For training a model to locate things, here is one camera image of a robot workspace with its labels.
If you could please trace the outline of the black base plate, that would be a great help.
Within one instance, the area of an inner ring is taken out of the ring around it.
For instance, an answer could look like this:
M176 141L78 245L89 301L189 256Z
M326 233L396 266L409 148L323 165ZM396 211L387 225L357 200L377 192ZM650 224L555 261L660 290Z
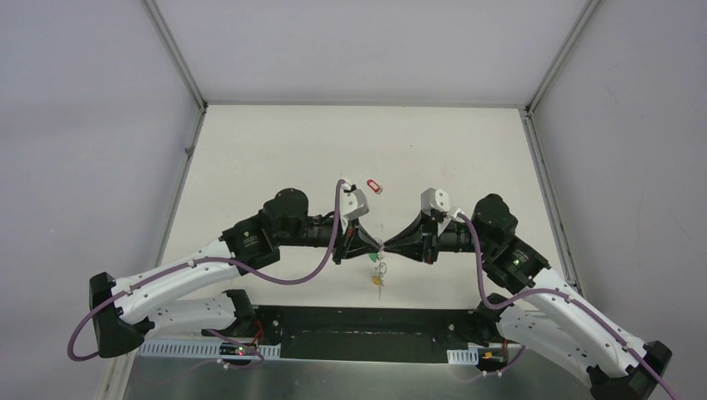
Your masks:
M500 345L494 312L465 309L257 306L267 345L281 358L446 363L449 350Z

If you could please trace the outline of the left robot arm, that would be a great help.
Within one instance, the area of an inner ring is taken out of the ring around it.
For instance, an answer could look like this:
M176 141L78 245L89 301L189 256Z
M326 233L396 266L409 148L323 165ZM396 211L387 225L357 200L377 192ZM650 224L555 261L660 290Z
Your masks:
M308 205L304 192L285 188L255 215L186 257L128 277L107 272L91 277L87 320L93 325L97 356L122 356L159 333L213 329L224 336L244 337L255 322L244 291L229 289L193 300L187 295L249 274L278 285L299 285L316 277L328 262L340 264L382 249L360 225L369 205L356 186L338 182L334 209L328 214L311 216ZM262 270L280 260L282 246L324 248L325 253L304 277L276 278Z

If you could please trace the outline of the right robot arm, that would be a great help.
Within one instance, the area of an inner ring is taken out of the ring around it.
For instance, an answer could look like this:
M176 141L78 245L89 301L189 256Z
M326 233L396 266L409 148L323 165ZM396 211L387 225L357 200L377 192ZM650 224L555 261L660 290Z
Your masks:
M538 353L588 387L595 399L646 399L656 388L674 396L664 373L671 350L612 322L516 233L517 218L500 195L472 212L430 188L416 219L384 249L431 264L440 253L472 253L481 302L478 338L502 338Z

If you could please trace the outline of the red key tag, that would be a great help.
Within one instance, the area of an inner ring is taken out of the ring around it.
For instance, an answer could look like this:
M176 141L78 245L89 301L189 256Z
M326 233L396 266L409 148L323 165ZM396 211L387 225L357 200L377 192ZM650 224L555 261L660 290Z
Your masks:
M381 194L383 192L383 186L380 185L378 182L376 182L373 179L369 179L367 181L367 186L375 193L375 194Z

